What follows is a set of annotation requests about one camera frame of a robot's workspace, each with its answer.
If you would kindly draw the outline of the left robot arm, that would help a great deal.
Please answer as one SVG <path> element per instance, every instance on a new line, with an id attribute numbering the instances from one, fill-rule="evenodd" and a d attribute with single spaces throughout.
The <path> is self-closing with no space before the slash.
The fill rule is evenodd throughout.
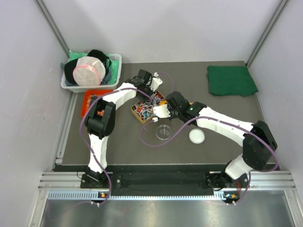
<path id="1" fill-rule="evenodd" d="M 112 92 L 96 97 L 90 104 L 80 123 L 86 126 L 90 142 L 84 140 L 90 150 L 88 168 L 81 179 L 81 188 L 103 187 L 111 180 L 106 172 L 107 143 L 116 122 L 116 110 L 130 99 L 141 101 L 151 99 L 157 88 L 163 83 L 158 74 L 152 75 L 145 70 L 139 70 L 137 76 L 127 79 L 120 87 Z"/>

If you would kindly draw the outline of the tan candy box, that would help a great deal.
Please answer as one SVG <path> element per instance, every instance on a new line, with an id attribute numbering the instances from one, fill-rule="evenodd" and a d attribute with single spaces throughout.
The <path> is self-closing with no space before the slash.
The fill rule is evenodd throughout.
<path id="1" fill-rule="evenodd" d="M 146 101 L 138 101 L 131 107 L 131 112 L 135 118 L 143 125 L 145 125 L 149 120 L 151 120 L 153 115 L 153 107 L 159 106 L 161 99 L 165 97 L 158 91 L 152 95 L 153 99 L 147 99 Z"/>

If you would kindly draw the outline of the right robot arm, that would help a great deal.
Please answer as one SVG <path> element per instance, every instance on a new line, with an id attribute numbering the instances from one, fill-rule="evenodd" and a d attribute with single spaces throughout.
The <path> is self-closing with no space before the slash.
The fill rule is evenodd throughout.
<path id="1" fill-rule="evenodd" d="M 208 179 L 213 188 L 232 187 L 242 175 L 252 170 L 266 171 L 270 158 L 277 159 L 277 143 L 263 121 L 236 120 L 200 102 L 190 103 L 177 91 L 155 107 L 154 113 L 160 118 L 178 118 L 185 124 L 214 131 L 242 147 L 242 154 L 230 161 L 220 174 Z"/>

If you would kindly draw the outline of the white round lid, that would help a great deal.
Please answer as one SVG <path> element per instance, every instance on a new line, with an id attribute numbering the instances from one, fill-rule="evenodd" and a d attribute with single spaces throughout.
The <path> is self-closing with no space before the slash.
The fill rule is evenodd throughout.
<path id="1" fill-rule="evenodd" d="M 194 144 L 201 144 L 205 140 L 205 134 L 201 129 L 192 129 L 189 132 L 189 139 Z"/>

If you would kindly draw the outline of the yellow plastic scoop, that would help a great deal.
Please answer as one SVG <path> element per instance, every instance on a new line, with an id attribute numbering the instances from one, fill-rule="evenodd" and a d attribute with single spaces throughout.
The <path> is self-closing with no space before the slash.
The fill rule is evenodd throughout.
<path id="1" fill-rule="evenodd" d="M 164 105 L 164 104 L 167 104 L 166 100 L 160 101 L 160 105 Z"/>

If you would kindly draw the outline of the clear plastic cup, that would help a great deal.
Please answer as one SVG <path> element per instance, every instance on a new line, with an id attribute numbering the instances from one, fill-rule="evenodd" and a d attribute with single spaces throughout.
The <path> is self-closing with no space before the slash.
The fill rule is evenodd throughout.
<path id="1" fill-rule="evenodd" d="M 155 134 L 160 142 L 166 142 L 172 137 L 172 130 L 170 126 L 163 124 L 157 127 Z"/>

